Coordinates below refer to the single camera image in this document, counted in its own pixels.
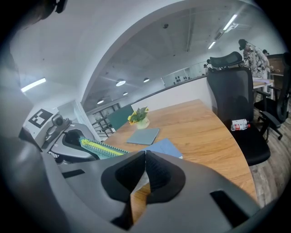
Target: black chair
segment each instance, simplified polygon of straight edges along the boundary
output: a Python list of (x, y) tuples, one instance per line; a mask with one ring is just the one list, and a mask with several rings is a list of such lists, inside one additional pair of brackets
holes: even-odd
[[(280, 127), (280, 123), (270, 113), (262, 112), (266, 122), (261, 131), (252, 124), (254, 107), (251, 71), (245, 67), (223, 69), (209, 73), (207, 81), (216, 99), (217, 116), (231, 132), (248, 165), (267, 160), (271, 153), (263, 134), (270, 125)], [(246, 119), (251, 127), (243, 131), (231, 131), (231, 121), (238, 119)]]
[[(257, 91), (259, 94), (263, 96), (263, 100), (256, 102), (254, 105), (257, 109), (261, 111), (266, 111), (270, 114), (272, 114), (280, 123), (284, 123), (285, 120), (288, 118), (288, 101), (290, 97), (290, 87), (291, 87), (291, 54), (290, 53), (284, 53), (283, 55), (283, 64), (285, 66), (284, 69), (284, 76), (283, 76), (283, 83), (282, 83), (282, 89), (279, 89), (277, 87), (270, 86), (271, 89), (273, 89), (275, 94), (275, 100), (272, 100), (270, 98), (267, 98), (270, 96), (269, 93)], [(265, 121), (264, 117), (259, 117), (258, 121), (262, 120)], [(278, 128), (273, 127), (271, 125), (271, 128), (279, 134), (278, 139), (281, 140), (283, 135), (279, 132)]]

